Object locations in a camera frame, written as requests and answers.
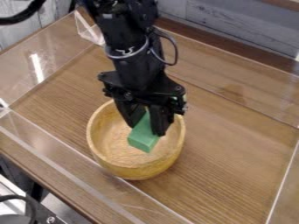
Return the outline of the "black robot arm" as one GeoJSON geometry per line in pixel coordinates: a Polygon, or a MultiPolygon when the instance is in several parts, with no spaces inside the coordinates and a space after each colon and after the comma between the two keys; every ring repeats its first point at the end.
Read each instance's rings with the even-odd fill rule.
{"type": "Polygon", "coordinates": [[[114,69],[98,74],[102,92],[114,101],[129,127],[149,116],[150,132],[165,135],[173,116],[185,111],[185,88],[165,73],[161,39],[170,36],[156,26],[156,0],[82,0],[101,30],[105,55],[114,69]]]}

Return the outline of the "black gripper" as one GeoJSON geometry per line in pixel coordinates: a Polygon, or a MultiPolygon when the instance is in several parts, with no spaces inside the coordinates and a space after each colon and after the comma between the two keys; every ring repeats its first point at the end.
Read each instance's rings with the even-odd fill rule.
{"type": "Polygon", "coordinates": [[[162,137],[173,123],[173,114],[185,112],[185,88],[165,74],[169,63],[164,60],[160,44],[137,48],[113,49],[105,46],[105,55],[114,70],[102,72],[97,79],[104,93],[114,100],[126,125],[133,128],[149,108],[150,128],[162,137]]]}

